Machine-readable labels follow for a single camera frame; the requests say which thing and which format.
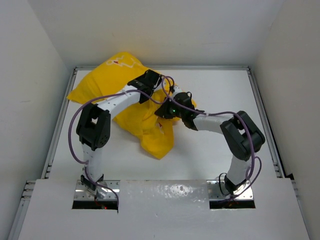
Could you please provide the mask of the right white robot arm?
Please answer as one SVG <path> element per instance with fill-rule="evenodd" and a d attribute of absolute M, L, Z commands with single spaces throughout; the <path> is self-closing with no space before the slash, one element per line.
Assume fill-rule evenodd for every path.
<path fill-rule="evenodd" d="M 233 114 L 231 118 L 221 115 L 206 115 L 192 102 L 190 92 L 178 92 L 167 99 L 155 111 L 155 115 L 166 120 L 179 118 L 194 131 L 209 131 L 224 136 L 232 153 L 231 164 L 224 177 L 224 185 L 229 195 L 233 194 L 249 178 L 250 161 L 253 152 L 258 152 L 266 139 L 262 131 L 245 111 Z"/>

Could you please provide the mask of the yellow pillowcase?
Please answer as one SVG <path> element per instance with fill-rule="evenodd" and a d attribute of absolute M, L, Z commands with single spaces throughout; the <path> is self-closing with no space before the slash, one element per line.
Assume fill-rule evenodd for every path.
<path fill-rule="evenodd" d="M 88 73 L 67 99 L 83 105 L 93 98 L 115 94 L 147 70 L 131 53 L 119 52 Z M 159 89 L 152 95 L 153 100 L 133 104 L 113 118 L 122 129 L 139 139 L 146 152 L 159 160 L 172 150 L 173 126 L 179 121 L 177 117 L 164 119 L 155 115 L 165 97 Z"/>

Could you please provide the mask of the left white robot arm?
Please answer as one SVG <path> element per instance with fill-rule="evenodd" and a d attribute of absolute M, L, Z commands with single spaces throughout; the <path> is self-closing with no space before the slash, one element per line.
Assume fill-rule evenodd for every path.
<path fill-rule="evenodd" d="M 97 192 L 104 179 L 101 148 L 110 139 L 112 119 L 128 107 L 150 100 L 161 82 L 159 73 L 147 70 L 117 93 L 104 96 L 98 103 L 90 100 L 83 105 L 76 127 L 83 151 L 83 160 L 78 162 L 84 165 L 81 182 L 92 193 Z"/>

